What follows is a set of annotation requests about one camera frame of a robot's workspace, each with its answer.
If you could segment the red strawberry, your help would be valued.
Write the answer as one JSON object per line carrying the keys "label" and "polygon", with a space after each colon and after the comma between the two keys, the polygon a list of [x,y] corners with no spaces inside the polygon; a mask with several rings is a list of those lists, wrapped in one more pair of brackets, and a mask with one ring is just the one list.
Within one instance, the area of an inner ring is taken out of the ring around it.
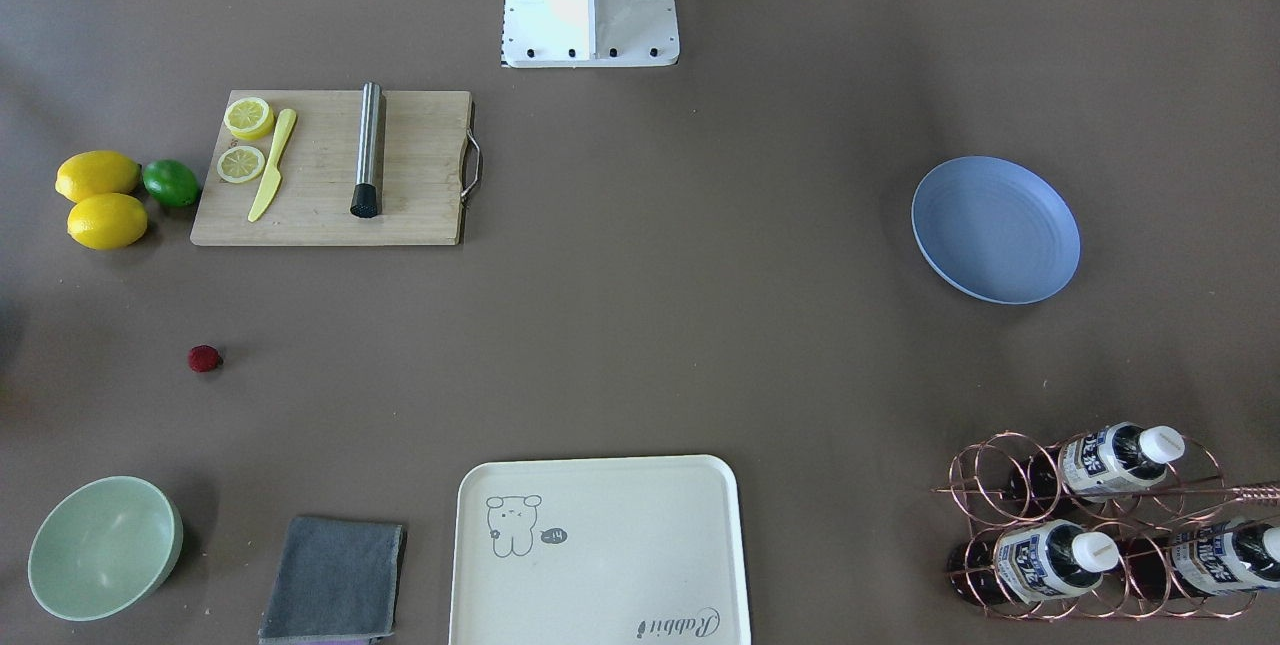
{"label": "red strawberry", "polygon": [[215,346],[192,346],[187,353],[187,363],[193,372],[212,372],[221,366],[223,358]]}

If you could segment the blue plate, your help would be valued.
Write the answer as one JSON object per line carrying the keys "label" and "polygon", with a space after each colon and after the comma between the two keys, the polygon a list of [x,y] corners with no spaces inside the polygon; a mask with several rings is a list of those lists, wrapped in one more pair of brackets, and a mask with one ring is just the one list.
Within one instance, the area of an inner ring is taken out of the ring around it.
{"label": "blue plate", "polygon": [[911,232],[929,267],[975,299],[1029,306],[1076,275],[1082,234],[1042,177],[1002,157],[948,159],[916,186]]}

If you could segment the wooden cutting board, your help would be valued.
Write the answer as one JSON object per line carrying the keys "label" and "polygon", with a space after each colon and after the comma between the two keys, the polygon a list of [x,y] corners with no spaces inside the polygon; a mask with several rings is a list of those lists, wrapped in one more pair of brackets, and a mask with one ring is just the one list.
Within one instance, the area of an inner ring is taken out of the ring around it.
{"label": "wooden cutting board", "polygon": [[376,218],[349,212],[361,93],[357,90],[257,90],[275,111],[298,115],[282,154],[282,186],[248,221],[256,183],[230,184],[210,168],[191,241],[200,247],[401,247],[461,239],[468,92],[388,90]]}

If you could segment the cream rabbit tray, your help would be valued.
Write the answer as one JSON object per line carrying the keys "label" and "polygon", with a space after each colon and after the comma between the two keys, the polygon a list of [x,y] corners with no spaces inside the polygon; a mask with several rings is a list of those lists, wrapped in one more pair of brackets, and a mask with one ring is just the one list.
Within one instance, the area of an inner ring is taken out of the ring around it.
{"label": "cream rabbit tray", "polygon": [[453,644],[749,644],[739,485],[721,458],[480,465],[457,498]]}

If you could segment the steel muddler black tip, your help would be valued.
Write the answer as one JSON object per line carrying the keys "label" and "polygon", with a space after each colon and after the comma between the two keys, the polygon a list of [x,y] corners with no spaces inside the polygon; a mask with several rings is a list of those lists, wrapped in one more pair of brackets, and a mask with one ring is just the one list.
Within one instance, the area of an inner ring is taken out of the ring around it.
{"label": "steel muddler black tip", "polygon": [[361,90],[355,189],[349,212],[355,218],[378,218],[381,212],[381,157],[384,93],[381,84],[367,81]]}

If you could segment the yellow plastic knife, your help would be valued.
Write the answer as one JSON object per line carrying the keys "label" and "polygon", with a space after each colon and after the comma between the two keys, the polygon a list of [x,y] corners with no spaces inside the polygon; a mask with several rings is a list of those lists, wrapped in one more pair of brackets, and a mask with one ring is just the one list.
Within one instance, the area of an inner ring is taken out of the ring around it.
{"label": "yellow plastic knife", "polygon": [[247,221],[259,221],[265,215],[266,209],[273,203],[279,186],[282,186],[280,161],[294,131],[297,113],[292,107],[282,109],[276,116],[271,134],[271,145],[266,157],[261,183],[255,195],[252,206],[247,212]]}

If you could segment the lemon slice half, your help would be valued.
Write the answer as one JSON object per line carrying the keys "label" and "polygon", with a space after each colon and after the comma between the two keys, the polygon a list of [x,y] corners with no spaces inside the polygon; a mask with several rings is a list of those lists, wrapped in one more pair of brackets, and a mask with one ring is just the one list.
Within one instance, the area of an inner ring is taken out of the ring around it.
{"label": "lemon slice half", "polygon": [[243,184],[260,177],[266,166],[266,156],[251,145],[236,145],[224,150],[215,163],[220,180],[229,184]]}

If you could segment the grey folded cloth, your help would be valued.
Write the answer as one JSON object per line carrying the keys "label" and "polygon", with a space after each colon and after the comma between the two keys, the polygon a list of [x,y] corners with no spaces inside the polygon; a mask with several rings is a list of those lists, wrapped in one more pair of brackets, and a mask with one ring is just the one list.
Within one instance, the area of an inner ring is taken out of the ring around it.
{"label": "grey folded cloth", "polygon": [[394,633],[403,527],[296,516],[260,644],[374,644]]}

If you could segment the green lime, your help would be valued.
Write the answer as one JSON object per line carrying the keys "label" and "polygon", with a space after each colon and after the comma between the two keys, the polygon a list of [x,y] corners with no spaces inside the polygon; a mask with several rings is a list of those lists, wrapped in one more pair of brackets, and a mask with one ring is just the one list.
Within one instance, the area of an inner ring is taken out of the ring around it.
{"label": "green lime", "polygon": [[156,159],[141,168],[143,188],[161,206],[183,209],[196,203],[201,195],[197,177],[177,159]]}

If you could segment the tea bottle lower middle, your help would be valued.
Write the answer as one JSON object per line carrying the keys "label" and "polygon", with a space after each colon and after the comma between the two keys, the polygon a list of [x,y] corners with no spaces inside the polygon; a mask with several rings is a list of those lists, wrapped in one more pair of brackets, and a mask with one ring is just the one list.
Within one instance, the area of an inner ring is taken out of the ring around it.
{"label": "tea bottle lower middle", "polygon": [[1094,591],[1120,559],[1107,534],[1051,520],[960,544],[946,572],[959,596],[974,605],[1036,605]]}

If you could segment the tea bottle top of rack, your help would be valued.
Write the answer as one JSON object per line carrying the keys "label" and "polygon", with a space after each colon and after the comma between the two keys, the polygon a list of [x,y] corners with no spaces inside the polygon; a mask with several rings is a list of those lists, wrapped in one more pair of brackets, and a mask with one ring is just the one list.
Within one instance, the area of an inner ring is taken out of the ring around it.
{"label": "tea bottle top of rack", "polygon": [[1112,424],[1011,468],[1004,497],[1023,499],[1032,514],[1061,517],[1087,503],[1151,490],[1185,452],[1187,440],[1175,427]]}

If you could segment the whole yellow lemon lower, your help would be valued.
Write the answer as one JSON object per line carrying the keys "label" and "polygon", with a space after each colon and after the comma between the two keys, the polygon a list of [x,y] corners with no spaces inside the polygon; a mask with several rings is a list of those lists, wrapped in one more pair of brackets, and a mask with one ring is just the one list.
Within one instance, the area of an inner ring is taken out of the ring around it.
{"label": "whole yellow lemon lower", "polygon": [[90,250],[119,250],[146,234],[148,216],[143,203],[131,195],[93,195],[76,203],[67,218],[67,232]]}

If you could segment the whole yellow lemon upper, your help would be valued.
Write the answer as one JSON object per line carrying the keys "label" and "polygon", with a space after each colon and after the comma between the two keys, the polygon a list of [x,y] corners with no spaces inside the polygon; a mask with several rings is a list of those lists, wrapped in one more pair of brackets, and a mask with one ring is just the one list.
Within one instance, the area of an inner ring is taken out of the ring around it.
{"label": "whole yellow lemon upper", "polygon": [[96,195],[131,195],[140,184],[140,165],[116,150],[88,150],[65,159],[58,168],[54,189],[79,203]]}

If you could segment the light green bowl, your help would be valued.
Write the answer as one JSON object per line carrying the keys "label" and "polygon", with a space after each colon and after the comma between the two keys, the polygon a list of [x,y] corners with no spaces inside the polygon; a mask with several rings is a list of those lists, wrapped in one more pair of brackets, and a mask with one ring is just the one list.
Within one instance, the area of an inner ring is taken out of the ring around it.
{"label": "light green bowl", "polygon": [[132,476],[100,479],[41,523],[29,549],[29,590],[60,619],[102,619],[155,593],[183,540],[180,513],[161,489]]}

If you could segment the tea bottle lower outer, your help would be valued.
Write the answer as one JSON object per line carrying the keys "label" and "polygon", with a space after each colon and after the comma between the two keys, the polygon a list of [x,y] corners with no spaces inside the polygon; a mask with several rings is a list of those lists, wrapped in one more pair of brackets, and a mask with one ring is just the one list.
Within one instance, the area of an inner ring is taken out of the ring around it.
{"label": "tea bottle lower outer", "polygon": [[1146,600],[1215,598],[1279,587],[1279,530],[1243,518],[1119,544]]}

